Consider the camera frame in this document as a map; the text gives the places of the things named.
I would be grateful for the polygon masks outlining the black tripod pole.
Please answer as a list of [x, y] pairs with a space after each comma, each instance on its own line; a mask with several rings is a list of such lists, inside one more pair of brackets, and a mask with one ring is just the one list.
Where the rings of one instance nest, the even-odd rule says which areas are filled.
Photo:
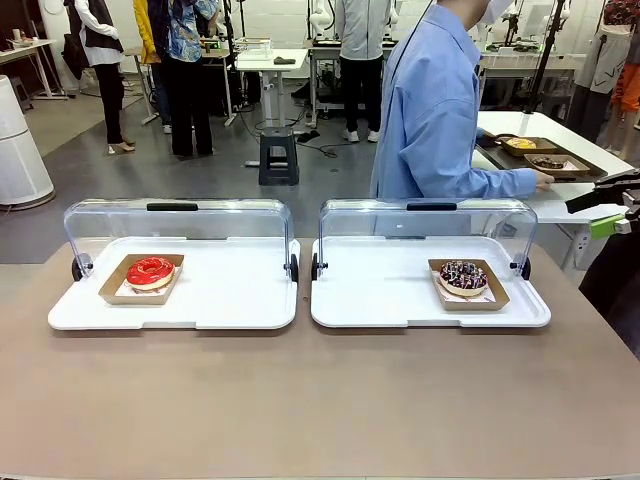
[[533, 84], [529, 91], [529, 101], [523, 110], [523, 112], [527, 115], [534, 113], [536, 110], [541, 84], [544, 78], [549, 57], [551, 55], [551, 51], [555, 43], [556, 33], [561, 29], [562, 14], [566, 2], [567, 0], [554, 0], [553, 8], [551, 10], [550, 23], [546, 28], [544, 49], [539, 58]]

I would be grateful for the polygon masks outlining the light wooden desk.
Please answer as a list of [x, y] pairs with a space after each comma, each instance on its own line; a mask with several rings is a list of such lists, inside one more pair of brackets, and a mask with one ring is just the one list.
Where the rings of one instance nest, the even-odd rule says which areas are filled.
[[63, 88], [57, 70], [48, 54], [48, 48], [55, 46], [53, 39], [32, 38], [25, 41], [10, 40], [12, 48], [0, 51], [0, 66], [22, 59], [32, 60], [35, 72], [42, 85], [43, 91], [31, 94], [32, 100], [61, 100], [68, 101], [71, 97]]

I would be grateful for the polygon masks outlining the white workbench desk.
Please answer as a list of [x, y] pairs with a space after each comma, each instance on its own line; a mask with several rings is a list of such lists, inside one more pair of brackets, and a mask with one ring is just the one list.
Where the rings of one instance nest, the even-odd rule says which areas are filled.
[[[500, 47], [481, 53], [477, 73], [481, 108], [503, 110], [529, 99], [542, 60], [542, 51], [516, 51]], [[575, 76], [581, 71], [585, 54], [559, 53], [552, 48], [539, 87], [538, 103], [548, 97], [569, 97]]]

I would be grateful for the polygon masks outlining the brown cardboard donut tray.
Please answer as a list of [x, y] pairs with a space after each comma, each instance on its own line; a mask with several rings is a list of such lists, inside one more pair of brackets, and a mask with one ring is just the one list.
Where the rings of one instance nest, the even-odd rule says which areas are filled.
[[118, 287], [122, 284], [124, 280], [126, 280], [126, 275], [129, 267], [134, 264], [136, 261], [139, 261], [146, 257], [164, 257], [170, 260], [176, 267], [181, 268], [184, 263], [184, 256], [179, 254], [128, 254], [126, 255], [120, 264], [115, 268], [112, 274], [108, 277], [108, 279], [104, 282], [102, 287], [100, 288], [98, 294], [99, 296], [105, 300], [109, 305], [113, 306], [161, 306], [164, 305], [168, 298], [170, 297], [172, 290], [166, 292], [164, 295], [160, 296], [116, 296], [115, 292]]
[[[535, 165], [531, 164], [529, 161], [529, 158], [532, 156], [557, 156], [560, 157], [562, 156], [563, 159], [566, 161], [566, 166], [564, 169], [562, 170], [549, 170], [549, 169], [542, 169], [539, 167], [536, 167]], [[577, 160], [576, 158], [572, 157], [571, 155], [566, 155], [566, 154], [525, 154], [524, 155], [524, 159], [526, 161], [526, 163], [531, 166], [532, 168], [539, 170], [541, 172], [547, 173], [549, 175], [577, 175], [577, 174], [582, 174], [585, 172], [589, 172], [589, 168], [584, 165], [583, 163], [581, 163], [579, 160]]]
[[498, 138], [498, 142], [500, 146], [512, 156], [524, 156], [525, 154], [535, 154], [535, 153], [546, 154], [546, 153], [553, 153], [554, 151], [557, 150], [557, 146], [555, 144], [553, 144], [547, 139], [539, 138], [539, 137], [519, 137], [519, 138], [527, 138], [534, 141], [537, 145], [536, 149], [513, 149], [504, 143], [504, 141], [507, 140], [508, 138], [511, 138], [511, 137], [501, 136]]
[[[479, 267], [481, 267], [485, 273], [488, 275], [489, 277], [489, 285], [490, 288], [495, 296], [495, 300], [493, 302], [487, 302], [487, 303], [454, 303], [454, 302], [449, 302], [449, 301], [445, 301], [443, 299], [443, 297], [441, 296], [441, 294], [439, 293], [439, 289], [437, 286], [437, 281], [435, 279], [435, 276], [437, 274], [439, 274], [439, 270], [442, 267], [442, 265], [447, 262], [447, 261], [455, 261], [455, 260], [462, 260], [462, 261], [470, 261], [470, 262], [474, 262], [476, 263]], [[480, 311], [480, 312], [496, 312], [501, 310], [502, 308], [504, 308], [509, 302], [510, 302], [510, 298], [508, 296], [508, 294], [506, 293], [505, 288], [503, 287], [502, 283], [498, 280], [497, 276], [495, 275], [495, 273], [493, 272], [493, 270], [491, 269], [491, 267], [489, 266], [489, 264], [482, 259], [429, 259], [428, 260], [428, 266], [430, 269], [430, 275], [431, 278], [433, 280], [434, 283], [434, 288], [436, 291], [436, 294], [439, 298], [439, 300], [441, 301], [441, 304], [444, 308], [445, 311], [448, 312], [454, 312], [454, 311]]]

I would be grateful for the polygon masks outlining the white standing desk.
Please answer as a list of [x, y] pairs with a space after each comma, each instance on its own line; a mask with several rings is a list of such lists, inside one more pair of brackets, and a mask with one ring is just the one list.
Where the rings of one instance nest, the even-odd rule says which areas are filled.
[[235, 66], [240, 72], [257, 72], [260, 75], [261, 107], [267, 127], [287, 125], [283, 74], [300, 70], [307, 56], [306, 48], [276, 48], [266, 55], [247, 50], [237, 56]]

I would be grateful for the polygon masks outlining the grey plastic step stool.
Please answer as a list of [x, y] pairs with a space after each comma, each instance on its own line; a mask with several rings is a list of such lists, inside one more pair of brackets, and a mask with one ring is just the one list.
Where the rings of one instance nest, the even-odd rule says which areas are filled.
[[296, 139], [289, 127], [267, 127], [260, 134], [258, 182], [261, 186], [299, 183]]

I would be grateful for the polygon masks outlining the large white table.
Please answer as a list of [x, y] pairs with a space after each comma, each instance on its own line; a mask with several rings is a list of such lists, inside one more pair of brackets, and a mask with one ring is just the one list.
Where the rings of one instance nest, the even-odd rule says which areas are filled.
[[[481, 111], [478, 126], [492, 134], [548, 138], [603, 169], [607, 175], [622, 173], [632, 168], [628, 163], [542, 113]], [[600, 204], [569, 214], [565, 202], [592, 190], [592, 183], [554, 184], [549, 190], [537, 193], [526, 200], [526, 203], [536, 213], [540, 224], [588, 224], [626, 212], [623, 206]]]

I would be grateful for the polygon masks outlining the white air purifier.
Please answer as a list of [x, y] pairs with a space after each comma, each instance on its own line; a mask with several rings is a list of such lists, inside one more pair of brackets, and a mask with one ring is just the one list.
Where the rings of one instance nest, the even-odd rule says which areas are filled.
[[33, 208], [54, 196], [10, 79], [0, 75], [0, 211]]

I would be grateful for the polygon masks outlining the person's right forearm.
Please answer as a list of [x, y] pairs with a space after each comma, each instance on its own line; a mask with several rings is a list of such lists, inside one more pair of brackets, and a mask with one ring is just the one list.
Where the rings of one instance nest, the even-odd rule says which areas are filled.
[[466, 198], [525, 198], [537, 189], [536, 174], [531, 169], [487, 171], [472, 168], [465, 177]]

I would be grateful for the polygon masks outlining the person in blue patterned shirt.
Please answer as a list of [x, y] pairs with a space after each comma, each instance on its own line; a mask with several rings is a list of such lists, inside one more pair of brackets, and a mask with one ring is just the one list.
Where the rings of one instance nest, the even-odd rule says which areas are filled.
[[167, 71], [172, 119], [172, 151], [178, 157], [213, 153], [204, 93], [202, 48], [198, 20], [212, 20], [218, 0], [167, 0]]

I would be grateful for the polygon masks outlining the person in black vest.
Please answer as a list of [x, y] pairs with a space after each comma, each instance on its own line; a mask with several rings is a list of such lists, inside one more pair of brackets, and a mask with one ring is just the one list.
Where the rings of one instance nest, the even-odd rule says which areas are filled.
[[120, 123], [124, 98], [120, 63], [124, 48], [106, 0], [63, 0], [63, 4], [69, 15], [71, 34], [78, 38], [98, 81], [106, 125], [107, 152], [133, 152], [135, 142], [123, 136]]

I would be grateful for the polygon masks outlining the red glazed donut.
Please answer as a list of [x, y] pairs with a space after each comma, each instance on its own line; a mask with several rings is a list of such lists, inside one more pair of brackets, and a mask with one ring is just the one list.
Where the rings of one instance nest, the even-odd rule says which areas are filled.
[[157, 291], [168, 285], [176, 266], [164, 257], [146, 257], [132, 264], [126, 275], [127, 284], [136, 292]]

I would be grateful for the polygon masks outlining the person in grey shirt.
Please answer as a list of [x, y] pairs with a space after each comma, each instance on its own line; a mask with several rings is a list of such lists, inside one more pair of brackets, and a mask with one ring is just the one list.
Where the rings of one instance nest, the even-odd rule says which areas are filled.
[[359, 141], [359, 105], [365, 105], [367, 140], [376, 143], [381, 125], [383, 39], [393, 0], [336, 0], [335, 28], [341, 42], [340, 78], [346, 129], [344, 137]]

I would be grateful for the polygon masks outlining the black fabric cover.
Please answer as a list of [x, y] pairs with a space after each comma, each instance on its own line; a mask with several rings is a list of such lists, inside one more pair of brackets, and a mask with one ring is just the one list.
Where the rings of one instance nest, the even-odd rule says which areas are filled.
[[640, 360], [640, 232], [611, 236], [579, 290]]

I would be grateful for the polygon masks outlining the clear hinged display lid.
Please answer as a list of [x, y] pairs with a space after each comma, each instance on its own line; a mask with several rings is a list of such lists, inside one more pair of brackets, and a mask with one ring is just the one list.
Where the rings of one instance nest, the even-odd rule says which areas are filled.
[[265, 199], [86, 199], [67, 208], [63, 226], [73, 252], [71, 275], [78, 282], [95, 270], [99, 252], [115, 240], [255, 241], [263, 252], [276, 246], [280, 269], [299, 279], [289, 208]]
[[320, 210], [311, 276], [316, 280], [333, 267], [332, 240], [438, 240], [450, 252], [471, 238], [497, 242], [506, 251], [507, 270], [528, 280], [537, 226], [537, 214], [519, 200], [328, 200]]

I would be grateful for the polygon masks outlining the person in yellow jacket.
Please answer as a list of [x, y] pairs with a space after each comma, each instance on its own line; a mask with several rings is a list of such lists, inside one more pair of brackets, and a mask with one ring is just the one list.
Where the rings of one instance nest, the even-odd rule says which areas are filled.
[[164, 133], [170, 135], [172, 133], [172, 124], [169, 101], [162, 75], [161, 60], [154, 44], [148, 12], [148, 0], [132, 1], [135, 20], [142, 42], [140, 59], [144, 65], [148, 65], [151, 68], [157, 110]]

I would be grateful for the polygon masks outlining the white display tray base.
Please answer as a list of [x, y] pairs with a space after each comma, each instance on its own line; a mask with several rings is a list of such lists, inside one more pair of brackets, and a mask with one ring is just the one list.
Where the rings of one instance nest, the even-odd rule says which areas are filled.
[[[276, 330], [292, 322], [297, 284], [290, 277], [300, 255], [296, 240], [230, 237], [121, 237], [82, 242], [93, 257], [91, 273], [73, 283], [48, 314], [61, 331], [196, 329]], [[177, 255], [183, 261], [162, 305], [143, 295], [134, 305], [111, 305], [101, 288], [127, 255]]]
[[[489, 239], [463, 238], [448, 252], [422, 242], [332, 240], [333, 267], [312, 282], [311, 315], [331, 328], [540, 328], [551, 311], [533, 285], [507, 270], [506, 251]], [[429, 259], [482, 259], [510, 302], [496, 312], [445, 311]]]

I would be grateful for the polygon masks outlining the black serving tray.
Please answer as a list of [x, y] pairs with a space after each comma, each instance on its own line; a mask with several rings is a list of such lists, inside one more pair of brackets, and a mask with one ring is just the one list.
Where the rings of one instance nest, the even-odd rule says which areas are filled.
[[[502, 136], [516, 137], [511, 134], [505, 134]], [[519, 168], [530, 168], [530, 169], [536, 170], [526, 163], [524, 156], [512, 156], [507, 151], [505, 151], [498, 142], [499, 137], [501, 136], [498, 136], [493, 139], [489, 138], [489, 139], [479, 140], [476, 143], [476, 149], [499, 169], [513, 170], [513, 169], [519, 169]], [[546, 153], [546, 154], [571, 155], [572, 157], [576, 158], [577, 160], [579, 160], [581, 163], [583, 163], [589, 168], [589, 172], [585, 172], [577, 175], [567, 175], [567, 176], [551, 175], [554, 177], [556, 182], [558, 183], [589, 183], [589, 182], [595, 182], [607, 176], [606, 171], [603, 170], [602, 168], [580, 157], [579, 155], [567, 150], [566, 148], [561, 147], [555, 142], [551, 140], [549, 141], [557, 146], [557, 150], [554, 151], [553, 153]]]

